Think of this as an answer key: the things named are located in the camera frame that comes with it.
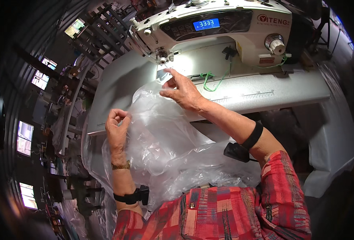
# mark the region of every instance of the black wrist strap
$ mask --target black wrist strap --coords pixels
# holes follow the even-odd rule
[[[241,146],[243,146],[247,151],[249,151],[260,139],[263,129],[264,127],[262,126],[262,124],[256,122],[256,126],[254,127],[253,132],[248,137],[248,139],[243,144],[241,144]]]
[[[254,127],[253,132],[248,137],[248,139],[241,145],[238,143],[229,142],[224,149],[224,155],[227,157],[231,157],[241,162],[249,162],[257,160],[249,158],[249,150],[256,144],[256,142],[261,137],[262,131],[264,127],[261,123],[256,122],[256,126]]]
[[[128,205],[135,204],[138,201],[141,201],[143,205],[148,205],[149,187],[141,185],[140,188],[136,188],[133,194],[119,196],[113,193],[113,196],[118,202],[124,202]]]

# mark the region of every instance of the woman's left hand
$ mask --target woman's left hand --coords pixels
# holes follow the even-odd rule
[[[120,155],[125,153],[126,132],[130,122],[131,120],[127,111],[121,109],[110,110],[105,122],[105,129],[112,154],[112,161],[114,159],[121,161],[122,156]]]

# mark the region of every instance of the shirt sleeve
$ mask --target shirt sleeve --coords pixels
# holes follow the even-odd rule
[[[310,219],[298,177],[286,152],[273,153],[261,171],[261,196],[256,214],[264,235],[310,239]]]
[[[143,234],[144,218],[137,212],[121,210],[117,216],[117,225],[113,239],[137,239]]]

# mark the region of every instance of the window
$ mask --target window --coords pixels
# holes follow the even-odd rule
[[[18,122],[17,151],[26,156],[30,156],[33,129],[32,125],[21,121]]]
[[[56,69],[57,66],[57,64],[54,61],[49,60],[47,58],[44,58],[42,60],[42,63],[50,67],[52,70]],[[42,90],[45,90],[48,81],[49,81],[49,77],[37,70],[32,79],[32,84],[35,84],[37,87],[39,87]]]
[[[24,205],[31,209],[37,209],[36,200],[34,198],[33,186],[20,182],[20,189]]]
[[[80,32],[80,28],[83,28],[85,25],[81,19],[76,19],[72,25],[70,25],[66,30],[65,33],[68,34],[71,38],[74,38],[75,33]]]

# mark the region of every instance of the green thread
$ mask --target green thread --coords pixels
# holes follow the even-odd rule
[[[257,68],[274,68],[274,67],[277,67],[277,66],[282,66],[282,65],[286,62],[287,59],[288,59],[288,57],[285,55],[285,56],[283,56],[283,58],[282,58],[282,60],[283,60],[282,63],[279,63],[279,64],[274,65],[274,66],[269,66],[269,67],[259,67],[259,66],[255,66],[255,67],[257,67]],[[230,64],[229,64],[229,69],[226,70],[225,74],[222,76],[222,79],[221,79],[220,82],[216,85],[216,87],[215,87],[214,89],[210,89],[210,88],[206,85],[206,83],[207,83],[207,81],[208,81],[208,77],[209,77],[209,76],[215,77],[215,75],[213,75],[210,71],[209,71],[207,74],[201,73],[201,74],[200,74],[200,77],[201,77],[201,78],[203,78],[203,76],[205,76],[205,81],[203,82],[203,88],[204,88],[206,91],[209,91],[209,92],[214,92],[214,91],[216,91],[217,88],[218,88],[218,86],[220,85],[220,83],[222,82],[222,80],[224,79],[224,77],[226,76],[226,74],[228,73],[228,71],[230,71],[231,65],[232,65],[232,62],[230,62]]]
[[[257,68],[274,68],[274,67],[277,67],[277,66],[282,66],[286,62],[287,59],[288,59],[288,57],[285,55],[282,58],[282,60],[284,60],[282,63],[279,63],[279,64],[274,65],[274,66],[269,66],[269,67],[259,67],[259,66],[255,66],[255,67],[257,67]]]
[[[222,76],[222,79],[220,80],[220,82],[217,84],[217,86],[214,88],[214,89],[210,89],[207,85],[206,85],[206,82],[208,81],[208,77],[209,76],[212,76],[214,77],[214,75],[209,71],[206,76],[205,76],[205,81],[203,82],[203,88],[206,90],[206,91],[209,91],[209,92],[214,92],[217,90],[218,86],[220,85],[220,83],[222,82],[222,80],[224,79],[224,77],[226,76],[226,74],[228,74],[228,71],[230,71],[230,67],[232,65],[232,62],[230,62],[229,64],[229,69],[226,70],[225,74]],[[204,73],[201,73],[200,74],[200,77],[203,78],[205,74]]]

